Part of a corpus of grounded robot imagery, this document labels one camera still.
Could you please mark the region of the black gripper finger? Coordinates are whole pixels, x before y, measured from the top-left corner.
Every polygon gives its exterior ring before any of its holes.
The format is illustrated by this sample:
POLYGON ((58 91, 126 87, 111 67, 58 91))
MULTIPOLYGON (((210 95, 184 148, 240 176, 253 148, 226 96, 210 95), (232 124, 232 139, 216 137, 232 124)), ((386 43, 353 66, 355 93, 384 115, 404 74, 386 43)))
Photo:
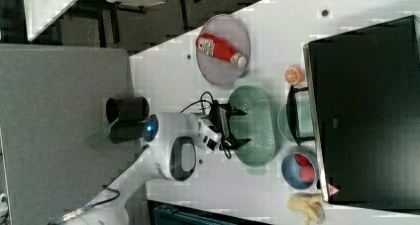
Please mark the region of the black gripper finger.
POLYGON ((227 143, 230 150, 238 150, 250 141, 251 139, 236 139, 235 137, 231 137, 227 140, 227 143))
POLYGON ((245 115, 247 115, 247 112, 237 108, 236 106, 234 106, 232 104, 228 104, 227 112, 228 112, 229 116, 245 116, 245 115))

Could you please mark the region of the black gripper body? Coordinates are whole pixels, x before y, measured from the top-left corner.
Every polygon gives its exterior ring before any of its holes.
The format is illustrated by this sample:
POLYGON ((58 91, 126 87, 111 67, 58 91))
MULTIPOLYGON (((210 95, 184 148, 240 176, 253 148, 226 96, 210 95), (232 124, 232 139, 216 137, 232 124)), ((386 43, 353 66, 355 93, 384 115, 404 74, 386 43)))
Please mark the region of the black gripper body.
POLYGON ((229 108, 227 104, 220 104, 217 100, 212 101, 211 114, 213 116, 213 124, 222 134, 221 146, 224 150, 229 150, 231 144, 229 129, 229 108))

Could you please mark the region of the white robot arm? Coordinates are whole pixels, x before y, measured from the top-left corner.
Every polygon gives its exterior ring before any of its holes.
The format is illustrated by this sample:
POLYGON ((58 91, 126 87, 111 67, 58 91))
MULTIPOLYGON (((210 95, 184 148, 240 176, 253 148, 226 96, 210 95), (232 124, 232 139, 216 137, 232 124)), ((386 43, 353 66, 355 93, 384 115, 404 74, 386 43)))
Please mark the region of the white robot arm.
POLYGON ((142 123, 146 144, 139 157, 86 205, 66 213, 49 225, 129 225, 127 201, 153 179, 185 181, 197 167, 196 150, 213 153, 219 147, 238 149, 229 126, 233 116, 247 113, 229 103, 210 103, 210 112, 157 113, 142 123))

